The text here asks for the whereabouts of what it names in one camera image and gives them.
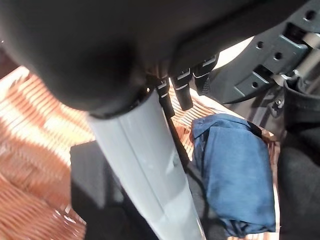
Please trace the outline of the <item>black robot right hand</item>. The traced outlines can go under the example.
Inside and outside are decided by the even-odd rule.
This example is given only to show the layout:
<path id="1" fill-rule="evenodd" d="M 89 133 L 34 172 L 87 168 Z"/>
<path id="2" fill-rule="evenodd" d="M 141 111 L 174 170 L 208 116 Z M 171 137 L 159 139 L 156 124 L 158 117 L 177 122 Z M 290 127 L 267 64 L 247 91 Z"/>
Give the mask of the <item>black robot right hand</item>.
<path id="1" fill-rule="evenodd" d="M 302 0 L 3 0 L 6 52 L 88 114 L 111 178 L 160 240 L 203 240 L 174 138 L 167 79 L 189 82 L 219 52 L 283 22 Z"/>

